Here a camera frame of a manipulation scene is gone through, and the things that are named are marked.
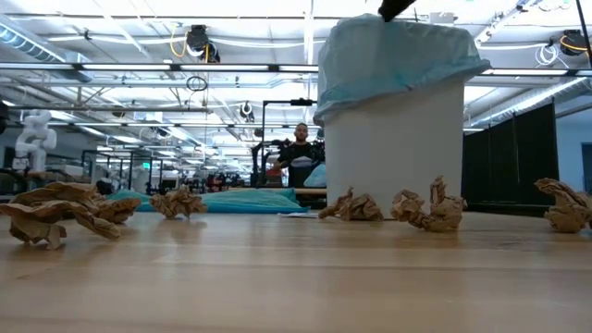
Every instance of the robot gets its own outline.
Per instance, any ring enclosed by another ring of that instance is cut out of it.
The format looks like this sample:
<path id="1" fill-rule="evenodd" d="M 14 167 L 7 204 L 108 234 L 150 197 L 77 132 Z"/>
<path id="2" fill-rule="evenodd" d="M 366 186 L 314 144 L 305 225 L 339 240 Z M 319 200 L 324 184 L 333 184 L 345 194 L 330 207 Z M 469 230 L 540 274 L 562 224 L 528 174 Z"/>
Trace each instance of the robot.
<path id="1" fill-rule="evenodd" d="M 17 138 L 15 145 L 16 156 L 12 162 L 12 168 L 43 172 L 45 171 L 45 150 L 55 149 L 57 135 L 53 129 L 47 128 L 52 114 L 47 110 L 33 110 L 31 115 L 25 117 L 24 130 Z"/>

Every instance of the yellow cable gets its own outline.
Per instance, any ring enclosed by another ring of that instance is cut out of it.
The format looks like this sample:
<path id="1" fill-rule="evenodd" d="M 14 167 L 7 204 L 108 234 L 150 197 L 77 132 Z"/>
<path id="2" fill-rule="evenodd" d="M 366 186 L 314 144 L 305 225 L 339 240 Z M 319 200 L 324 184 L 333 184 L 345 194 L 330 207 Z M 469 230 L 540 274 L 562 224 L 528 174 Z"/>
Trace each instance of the yellow cable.
<path id="1" fill-rule="evenodd" d="M 567 48 L 571 48 L 572 50 L 576 50 L 576 51 L 588 51 L 588 49 L 586 49 L 585 47 L 578 47 L 578 46 L 569 45 L 568 43 L 563 41 L 565 38 L 566 38 L 566 36 L 561 37 L 561 39 L 560 39 L 561 45 L 563 45 Z"/>
<path id="2" fill-rule="evenodd" d="M 175 30 L 176 28 L 173 27 L 173 30 L 170 34 L 170 51 L 173 53 L 173 55 L 175 55 L 176 57 L 183 57 L 185 56 L 185 51 L 187 50 L 187 32 L 185 32 L 185 39 L 183 40 L 183 52 L 181 52 L 181 54 L 178 54 L 177 51 L 175 51 L 175 46 L 173 46 L 173 38 L 175 37 Z"/>

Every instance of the crumpled paper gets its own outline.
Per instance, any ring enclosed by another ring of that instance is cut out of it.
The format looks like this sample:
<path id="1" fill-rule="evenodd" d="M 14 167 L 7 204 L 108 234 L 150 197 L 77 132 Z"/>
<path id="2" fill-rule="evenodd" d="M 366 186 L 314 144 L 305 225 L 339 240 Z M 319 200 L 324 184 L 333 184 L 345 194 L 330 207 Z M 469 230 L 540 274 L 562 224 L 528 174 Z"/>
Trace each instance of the crumpled paper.
<path id="1" fill-rule="evenodd" d="M 93 196 L 92 202 L 98 208 L 95 216 L 115 224 L 124 223 L 142 204 L 142 200 L 138 198 L 108 200 L 98 193 Z"/>
<path id="2" fill-rule="evenodd" d="M 0 204 L 0 212 L 11 216 L 10 234 L 24 242 L 48 242 L 48 249 L 55 250 L 60 246 L 60 239 L 67 236 L 66 229 L 56 225 L 66 212 L 74 214 L 76 221 L 109 240 L 120 236 L 113 223 L 93 216 L 88 209 L 80 204 L 64 200 L 37 202 L 33 206 L 20 203 Z"/>
<path id="3" fill-rule="evenodd" d="M 564 233 L 580 232 L 586 227 L 586 223 L 592 228 L 592 207 L 585 193 L 576 193 L 555 179 L 539 179 L 535 186 L 543 193 L 555 197 L 555 205 L 545 213 L 552 228 Z"/>
<path id="4" fill-rule="evenodd" d="M 168 219 L 179 214 L 189 219 L 191 213 L 207 212 L 207 205 L 202 203 L 202 197 L 193 195 L 186 187 L 167 192 L 165 195 L 155 194 L 150 198 L 150 205 Z"/>
<path id="5" fill-rule="evenodd" d="M 424 200 L 415 192 L 403 190 L 393 198 L 390 214 L 400 222 L 431 232 L 457 230 L 466 203 L 461 197 L 446 196 L 446 184 L 438 176 L 430 185 L 430 214 L 422 210 Z"/>
<path id="6" fill-rule="evenodd" d="M 339 216 L 344 221 L 383 221 L 385 219 L 380 212 L 380 207 L 376 205 L 370 195 L 364 194 L 353 198 L 352 187 L 348 189 L 346 194 L 340 196 L 335 203 L 323 209 L 318 214 L 319 218 L 326 218 L 328 216 Z"/>

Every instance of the plastic bag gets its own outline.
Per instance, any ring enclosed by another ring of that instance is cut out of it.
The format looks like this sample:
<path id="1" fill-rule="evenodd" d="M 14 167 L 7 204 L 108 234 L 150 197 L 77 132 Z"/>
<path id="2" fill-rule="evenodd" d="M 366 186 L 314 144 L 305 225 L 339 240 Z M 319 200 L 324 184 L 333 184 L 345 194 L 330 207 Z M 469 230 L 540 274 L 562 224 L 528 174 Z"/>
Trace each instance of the plastic bag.
<path id="1" fill-rule="evenodd" d="M 327 186 L 325 163 L 317 166 L 304 181 L 306 187 L 324 188 Z"/>
<path id="2" fill-rule="evenodd" d="M 403 93 L 490 68 L 471 34 L 458 28 L 366 14 L 339 21 L 319 53 L 317 124 L 333 108 Z"/>

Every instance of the wood grain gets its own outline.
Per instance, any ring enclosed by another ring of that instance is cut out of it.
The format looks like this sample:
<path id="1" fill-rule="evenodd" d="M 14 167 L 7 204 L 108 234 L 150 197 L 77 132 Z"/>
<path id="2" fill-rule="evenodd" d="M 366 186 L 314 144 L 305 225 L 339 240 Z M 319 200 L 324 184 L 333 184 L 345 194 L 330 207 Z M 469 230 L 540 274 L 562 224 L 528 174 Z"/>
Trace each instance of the wood grain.
<path id="1" fill-rule="evenodd" d="M 136 214 L 25 246 L 0 217 L 0 331 L 590 332 L 592 234 L 466 214 L 396 222 Z"/>

